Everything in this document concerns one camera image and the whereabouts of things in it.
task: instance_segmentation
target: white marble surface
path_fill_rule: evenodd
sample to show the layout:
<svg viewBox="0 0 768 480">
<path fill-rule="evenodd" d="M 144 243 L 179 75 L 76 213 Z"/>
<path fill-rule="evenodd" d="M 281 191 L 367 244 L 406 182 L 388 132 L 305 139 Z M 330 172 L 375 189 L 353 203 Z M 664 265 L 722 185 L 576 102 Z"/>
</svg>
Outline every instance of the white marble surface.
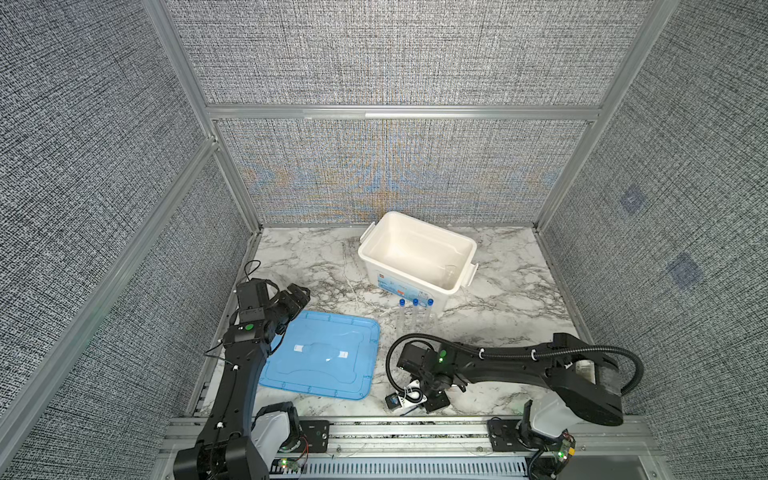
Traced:
<svg viewBox="0 0 768 480">
<path fill-rule="evenodd" d="M 478 243 L 474 263 L 480 267 L 472 285 L 461 288 L 432 325 L 416 331 L 479 346 L 524 346 L 551 339 L 554 332 L 576 335 L 544 257 L 529 228 L 453 228 Z M 365 263 L 357 256 L 364 228 L 269 228 L 256 252 L 262 261 L 258 276 L 281 288 L 289 283 L 312 290 L 307 310 L 364 316 L 381 326 L 379 355 L 370 394 L 362 400 L 308 396 L 259 387 L 256 410 L 292 401 L 299 415 L 391 415 L 383 399 L 394 390 L 387 382 L 384 358 L 396 339 L 398 297 L 368 282 Z M 392 358 L 396 362 L 398 354 Z M 217 366 L 200 414 L 213 404 L 223 363 Z M 400 385 L 408 376 L 392 365 Z M 503 382 L 470 385 L 446 391 L 451 405 L 433 415 L 515 415 L 544 389 Z M 423 415 L 419 410 L 414 415 Z"/>
</svg>

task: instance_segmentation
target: textured wall panel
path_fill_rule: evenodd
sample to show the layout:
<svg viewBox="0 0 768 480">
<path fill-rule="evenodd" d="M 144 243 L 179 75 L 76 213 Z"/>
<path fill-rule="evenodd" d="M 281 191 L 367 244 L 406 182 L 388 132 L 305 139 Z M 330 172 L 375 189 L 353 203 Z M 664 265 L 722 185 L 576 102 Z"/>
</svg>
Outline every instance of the textured wall panel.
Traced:
<svg viewBox="0 0 768 480">
<path fill-rule="evenodd" d="M 2 478 L 147 478 L 248 236 L 211 160 Z"/>
<path fill-rule="evenodd" d="M 545 232 L 679 480 L 766 475 L 766 65 L 768 3 L 684 0 Z"/>
<path fill-rule="evenodd" d="M 227 120 L 267 223 L 533 222 L 583 121 Z"/>
<path fill-rule="evenodd" d="M 651 0 L 169 0 L 212 103 L 599 104 Z"/>
<path fill-rule="evenodd" d="M 0 415 L 202 134 L 135 1 L 0 7 Z"/>
</svg>

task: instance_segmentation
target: cable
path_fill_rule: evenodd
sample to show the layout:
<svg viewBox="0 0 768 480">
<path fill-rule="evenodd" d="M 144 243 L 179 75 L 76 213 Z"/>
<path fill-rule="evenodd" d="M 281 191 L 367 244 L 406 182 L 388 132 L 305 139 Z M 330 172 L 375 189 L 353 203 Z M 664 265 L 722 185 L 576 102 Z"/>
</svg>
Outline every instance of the cable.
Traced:
<svg viewBox="0 0 768 480">
<path fill-rule="evenodd" d="M 224 363 L 229 363 L 230 365 L 234 366 L 234 363 L 230 362 L 230 361 L 229 361 L 229 360 L 227 360 L 227 359 L 223 359 L 223 358 L 221 358 L 221 357 L 220 357 L 220 356 L 218 356 L 218 355 L 211 355 L 211 354 L 209 354 L 209 353 L 204 353 L 204 354 L 203 354 L 203 356 L 209 356 L 209 357 L 210 357 L 210 358 L 212 358 L 212 359 L 221 360 L 221 361 L 222 361 L 222 362 L 224 362 Z"/>
<path fill-rule="evenodd" d="M 389 368 L 389 362 L 392 360 L 392 354 L 395 352 L 395 347 L 397 347 L 400 343 L 405 342 L 407 339 L 414 339 L 414 338 L 427 339 L 433 342 L 441 343 L 443 345 L 448 345 L 454 349 L 467 353 L 468 355 L 477 356 L 479 358 L 480 349 L 476 349 L 474 347 L 467 346 L 467 345 L 462 345 L 461 343 L 451 342 L 450 340 L 442 339 L 439 336 L 429 335 L 428 333 L 407 333 L 401 336 L 400 338 L 398 338 L 397 340 L 395 340 L 392 346 L 389 347 L 389 351 L 386 354 L 386 361 L 384 363 L 387 379 L 389 380 L 389 383 L 391 383 L 392 386 L 395 387 L 395 390 L 398 393 L 402 393 L 403 389 L 402 387 L 397 385 L 397 383 L 395 383 L 395 379 L 392 377 L 392 371 Z M 572 349 L 562 349 L 556 352 L 541 353 L 537 355 L 536 359 L 548 359 L 556 356 L 572 355 L 575 353 L 594 353 L 594 352 L 615 353 L 617 355 L 627 357 L 629 360 L 632 361 L 632 363 L 634 363 L 634 375 L 632 375 L 632 379 L 627 383 L 627 385 L 621 387 L 621 395 L 627 395 L 642 380 L 643 373 L 645 371 L 645 368 L 643 367 L 643 361 L 640 359 L 639 356 L 635 355 L 633 352 L 630 352 L 629 350 L 623 349 L 619 346 L 611 346 L 611 345 L 580 346 Z M 484 353 L 483 354 L 483 359 L 490 359 L 490 360 L 529 360 L 530 358 L 531 356 L 529 354 L 504 354 L 504 353 Z"/>
<path fill-rule="evenodd" d="M 234 312 L 232 312 L 232 315 L 230 315 L 230 326 L 235 324 L 235 321 L 237 321 L 237 314 L 240 313 L 240 308 L 237 307 Z"/>
<path fill-rule="evenodd" d="M 411 340 L 410 342 L 407 342 L 406 345 L 410 345 L 412 343 L 421 343 L 422 345 L 426 345 L 427 348 L 429 348 L 431 351 L 433 351 L 433 352 L 435 351 L 435 347 L 432 346 L 431 343 L 428 343 L 428 342 L 426 342 L 424 340 Z"/>
<path fill-rule="evenodd" d="M 280 341 L 277 343 L 277 346 L 275 347 L 275 349 L 270 351 L 270 356 L 274 355 L 277 349 L 279 349 L 280 346 L 283 345 L 283 340 L 285 339 L 286 339 L 286 333 L 283 332 L 283 336 L 280 337 Z"/>
<path fill-rule="evenodd" d="M 259 264 L 256 265 L 256 268 L 254 268 L 249 272 L 248 266 L 253 262 L 259 262 Z M 261 260 L 248 260 L 247 262 L 245 262 L 245 265 L 243 265 L 243 272 L 245 272 L 245 280 L 250 280 L 250 274 L 258 270 L 260 266 L 261 266 Z"/>
<path fill-rule="evenodd" d="M 408 412 L 400 414 L 400 416 L 404 417 L 404 416 L 408 415 L 410 412 L 413 412 L 414 410 L 416 410 L 418 407 L 419 406 L 417 405 L 417 406 L 413 407 L 412 409 L 410 409 Z"/>
<path fill-rule="evenodd" d="M 221 342 L 217 343 L 216 345 L 212 346 L 211 348 L 203 352 L 203 355 L 205 355 L 206 353 L 213 352 L 215 349 L 219 348 L 220 346 L 221 346 Z"/>
<path fill-rule="evenodd" d="M 541 454 L 544 453 L 544 449 L 539 449 L 536 451 L 535 454 L 531 457 L 531 461 L 528 462 L 528 466 L 525 468 L 525 476 L 527 478 L 531 477 L 531 470 L 533 469 L 533 463 L 538 460 L 538 458 L 541 456 Z"/>
</svg>

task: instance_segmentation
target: metal extrusion beam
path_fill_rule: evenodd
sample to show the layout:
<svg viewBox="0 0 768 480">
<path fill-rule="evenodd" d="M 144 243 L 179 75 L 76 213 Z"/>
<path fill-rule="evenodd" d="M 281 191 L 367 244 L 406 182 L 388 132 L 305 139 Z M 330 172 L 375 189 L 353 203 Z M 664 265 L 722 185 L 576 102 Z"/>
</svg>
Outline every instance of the metal extrusion beam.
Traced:
<svg viewBox="0 0 768 480">
<path fill-rule="evenodd" d="M 104 279 L 88 297 L 56 344 L 40 362 L 0 419 L 0 475 L 45 411 L 54 394 L 85 351 L 104 318 L 131 281 L 136 269 L 160 236 L 166 223 L 213 154 L 214 139 L 207 138 L 192 160 L 177 175 L 163 198 L 136 231 Z"/>
<path fill-rule="evenodd" d="M 310 458 L 506 458 L 531 455 L 493 452 L 486 422 L 491 416 L 305 417 L 327 420 L 328 452 Z M 502 416 L 516 422 L 520 417 Z M 205 419 L 172 419 L 157 455 L 151 478 L 170 480 L 179 450 L 194 446 Z M 578 455 L 637 455 L 649 476 L 671 478 L 664 454 L 643 417 L 629 415 L 618 427 L 579 423 L 569 431 L 577 438 Z"/>
<path fill-rule="evenodd" d="M 490 119 L 490 120 L 597 120 L 599 107 L 569 105 L 258 105 L 212 104 L 206 112 L 213 119 L 304 118 L 316 120 L 365 120 L 381 118 Z"/>
<path fill-rule="evenodd" d="M 367 228 L 370 223 L 262 223 L 264 228 Z M 532 228 L 532 222 L 501 222 L 501 223 L 432 223 L 437 227 L 524 227 Z"/>
<path fill-rule="evenodd" d="M 146 10 L 157 31 L 157 36 L 160 38 L 168 60 L 176 71 L 181 87 L 184 89 L 184 93 L 187 94 L 187 100 L 190 102 L 197 121 L 200 122 L 200 127 L 206 135 L 216 135 L 219 141 L 220 150 L 217 152 L 216 159 L 219 162 L 219 168 L 224 176 L 224 180 L 230 188 L 232 198 L 235 200 L 237 208 L 243 216 L 243 220 L 245 220 L 251 232 L 259 231 L 260 222 L 256 208 L 253 206 L 253 201 L 250 199 L 240 172 L 237 171 L 229 151 L 223 145 L 221 136 L 216 131 L 214 123 L 206 112 L 203 89 L 200 87 L 190 59 L 181 45 L 181 39 L 165 2 L 163 0 L 142 0 L 142 3 L 144 4 L 144 10 Z"/>
<path fill-rule="evenodd" d="M 678 3 L 679 0 L 656 0 L 651 7 L 648 16 L 635 36 L 632 46 L 630 46 L 627 56 L 614 76 L 611 87 L 608 89 L 608 93 L 603 100 L 600 117 L 593 124 L 590 124 L 582 134 L 574 153 L 566 163 L 552 190 L 549 192 L 547 200 L 541 207 L 538 221 L 536 222 L 539 231 L 543 232 L 547 229 L 550 220 L 554 216 L 554 212 L 562 203 L 576 176 L 578 176 L 584 163 L 589 158 L 592 149 L 600 140 L 600 136 L 611 121 L 611 117 L 618 109 L 621 99 L 627 93 L 630 84 L 643 66 L 645 58 L 650 53 L 654 43 L 656 43 L 670 16 L 677 9 Z"/>
</svg>

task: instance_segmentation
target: container label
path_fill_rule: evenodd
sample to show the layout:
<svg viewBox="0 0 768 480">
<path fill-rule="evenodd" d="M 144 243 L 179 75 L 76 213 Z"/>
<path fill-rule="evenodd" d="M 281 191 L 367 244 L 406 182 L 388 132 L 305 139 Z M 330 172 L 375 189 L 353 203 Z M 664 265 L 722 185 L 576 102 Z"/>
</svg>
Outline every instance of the container label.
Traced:
<svg viewBox="0 0 768 480">
<path fill-rule="evenodd" d="M 379 288 L 382 290 L 394 293 L 395 295 L 401 296 L 402 298 L 410 301 L 418 298 L 419 302 L 426 302 L 428 299 L 432 298 L 429 293 L 411 285 L 410 283 L 397 280 L 389 275 L 385 275 L 382 272 L 376 272 L 376 274 L 379 277 Z"/>
</svg>

